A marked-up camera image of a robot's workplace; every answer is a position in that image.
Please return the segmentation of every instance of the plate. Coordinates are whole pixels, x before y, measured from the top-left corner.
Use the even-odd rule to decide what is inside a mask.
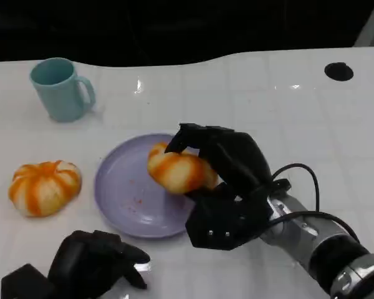
[[[194,206],[154,182],[147,171],[148,153],[172,135],[150,134],[116,147],[95,177],[95,201],[103,216],[118,230],[135,237],[163,238],[185,231]]]

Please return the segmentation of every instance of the table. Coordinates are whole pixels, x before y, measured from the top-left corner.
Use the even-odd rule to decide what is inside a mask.
[[[346,62],[354,77],[329,79],[324,67],[331,62]],[[93,200],[101,160],[133,136],[175,133],[180,121],[250,133],[273,171],[291,162],[313,167],[321,209],[347,221],[374,252],[374,48],[243,53],[169,67],[76,63],[95,86],[97,106],[68,124],[47,117],[29,83],[35,63],[0,63],[0,278],[28,262],[46,275],[74,230],[114,232]],[[52,217],[23,218],[7,198],[14,170],[57,159],[81,169],[79,197]],[[313,209],[310,176],[299,169],[286,175],[291,194]],[[218,252],[193,248],[186,235],[122,239],[151,255],[143,272],[150,290],[121,282],[106,298],[327,298],[283,251],[261,240]]]

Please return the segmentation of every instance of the bread roll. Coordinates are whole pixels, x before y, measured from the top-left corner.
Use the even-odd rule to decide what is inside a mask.
[[[81,185],[80,171],[72,163],[27,164],[14,173],[8,196],[25,216],[44,217],[78,195]]]
[[[184,194],[201,187],[213,189],[218,174],[208,162],[190,153],[166,153],[167,144],[158,143],[148,155],[148,173],[167,191]]]

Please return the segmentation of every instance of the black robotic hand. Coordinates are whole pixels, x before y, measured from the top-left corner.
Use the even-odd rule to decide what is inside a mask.
[[[247,133],[227,128],[183,123],[166,152],[199,149],[223,179],[214,190],[187,194],[195,207],[186,223],[193,246],[231,250],[259,236],[269,222],[272,209],[268,197],[285,180],[273,181],[269,165]]]
[[[121,277],[146,289],[134,265],[149,261],[144,251],[123,243],[118,235],[77,230],[62,241],[47,278],[25,265],[2,279],[1,298],[98,298]]]

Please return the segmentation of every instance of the light blue mug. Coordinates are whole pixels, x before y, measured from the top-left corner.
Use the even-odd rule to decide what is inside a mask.
[[[30,78],[50,117],[59,122],[81,118],[95,104],[90,81],[78,76],[74,64],[65,58],[39,62]],[[79,83],[86,86],[89,101],[85,102]]]

